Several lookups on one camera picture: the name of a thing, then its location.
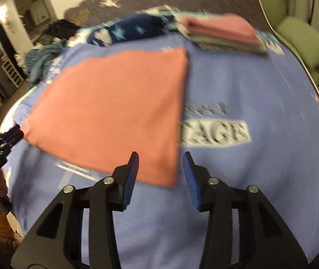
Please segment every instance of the folded pink cloth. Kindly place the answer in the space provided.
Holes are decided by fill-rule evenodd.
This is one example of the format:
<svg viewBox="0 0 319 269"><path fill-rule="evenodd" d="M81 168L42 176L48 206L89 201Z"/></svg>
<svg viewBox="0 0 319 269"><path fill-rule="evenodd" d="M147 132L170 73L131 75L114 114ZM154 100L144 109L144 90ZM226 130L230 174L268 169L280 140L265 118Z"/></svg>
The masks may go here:
<svg viewBox="0 0 319 269"><path fill-rule="evenodd" d="M69 163L112 174L132 151L137 180L173 187L187 51L127 50L67 67L21 127L34 146Z"/></svg>
<svg viewBox="0 0 319 269"><path fill-rule="evenodd" d="M227 13L218 18L180 16L179 20L188 31L188 35L205 35L246 44L260 44L255 29L236 14Z"/></svg>

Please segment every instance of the floor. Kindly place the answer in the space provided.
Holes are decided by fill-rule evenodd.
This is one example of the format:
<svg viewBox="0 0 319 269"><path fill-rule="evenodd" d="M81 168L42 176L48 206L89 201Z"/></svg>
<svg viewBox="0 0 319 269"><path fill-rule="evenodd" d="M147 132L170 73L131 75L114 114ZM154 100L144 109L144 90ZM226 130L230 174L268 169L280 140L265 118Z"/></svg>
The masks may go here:
<svg viewBox="0 0 319 269"><path fill-rule="evenodd" d="M1 126L1 123L2 123L5 115L9 111L9 109L12 107L12 105L15 104L15 102L18 99L20 99L27 92L27 88L28 88L28 82L25 81L20 86L20 88L15 91L15 93L12 97L10 97L4 101L3 105L0 108L0 126Z"/></svg>
<svg viewBox="0 0 319 269"><path fill-rule="evenodd" d="M31 41L33 42L33 44L35 44L36 41L38 41L38 39L41 37L42 32L49 26L49 20L46 21L45 23L42 23L41 25L37 26L35 29L31 30L28 35L31 39Z"/></svg>

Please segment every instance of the dark blue fabric with stars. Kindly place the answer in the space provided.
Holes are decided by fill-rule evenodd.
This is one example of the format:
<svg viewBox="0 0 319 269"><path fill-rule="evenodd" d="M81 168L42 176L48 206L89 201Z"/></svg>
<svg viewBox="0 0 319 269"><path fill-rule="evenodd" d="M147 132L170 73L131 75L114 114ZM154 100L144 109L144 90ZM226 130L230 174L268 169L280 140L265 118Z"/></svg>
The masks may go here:
<svg viewBox="0 0 319 269"><path fill-rule="evenodd" d="M114 23L111 26L94 29L87 39L87 43L97 46L106 46L122 41L138 40L149 37L157 37L176 31L172 21L173 15L138 14ZM112 39L109 43L103 39L103 31L106 29Z"/></svg>

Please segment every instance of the cushion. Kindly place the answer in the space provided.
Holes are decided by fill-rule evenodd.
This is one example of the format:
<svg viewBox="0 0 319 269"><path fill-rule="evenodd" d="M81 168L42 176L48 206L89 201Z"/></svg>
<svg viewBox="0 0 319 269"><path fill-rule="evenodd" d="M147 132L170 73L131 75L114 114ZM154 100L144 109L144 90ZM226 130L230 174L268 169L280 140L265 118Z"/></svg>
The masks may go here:
<svg viewBox="0 0 319 269"><path fill-rule="evenodd" d="M287 17L277 28L298 51L310 69L319 66L319 33L308 23Z"/></svg>
<svg viewBox="0 0 319 269"><path fill-rule="evenodd" d="M315 84L319 83L319 73L316 69L310 69L309 70L310 76L314 80Z"/></svg>
<svg viewBox="0 0 319 269"><path fill-rule="evenodd" d="M279 32L277 32L276 35L293 52L293 54L303 61L300 53L298 53L297 49L287 39L285 39L285 37L283 37Z"/></svg>
<svg viewBox="0 0 319 269"><path fill-rule="evenodd" d="M260 0L270 25L276 29L286 17L285 0Z"/></svg>

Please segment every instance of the metal screw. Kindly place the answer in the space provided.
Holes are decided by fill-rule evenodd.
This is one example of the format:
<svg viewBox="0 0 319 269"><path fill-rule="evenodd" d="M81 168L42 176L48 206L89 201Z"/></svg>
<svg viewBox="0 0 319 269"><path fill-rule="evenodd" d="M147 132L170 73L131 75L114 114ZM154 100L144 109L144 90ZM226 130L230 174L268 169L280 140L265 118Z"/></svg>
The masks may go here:
<svg viewBox="0 0 319 269"><path fill-rule="evenodd" d="M103 183L105 183L106 185L110 185L114 182L115 180L112 177L106 177L103 179Z"/></svg>
<svg viewBox="0 0 319 269"><path fill-rule="evenodd" d="M64 187L64 192L65 193L71 193L73 191L73 186L72 185L66 185Z"/></svg>
<svg viewBox="0 0 319 269"><path fill-rule="evenodd" d="M255 185L249 186L248 189L249 189L249 192L251 192L251 193L258 193L259 192L259 188L256 187Z"/></svg>
<svg viewBox="0 0 319 269"><path fill-rule="evenodd" d="M210 185L218 185L219 180L217 178L214 178L214 177L213 178L209 178L208 183Z"/></svg>

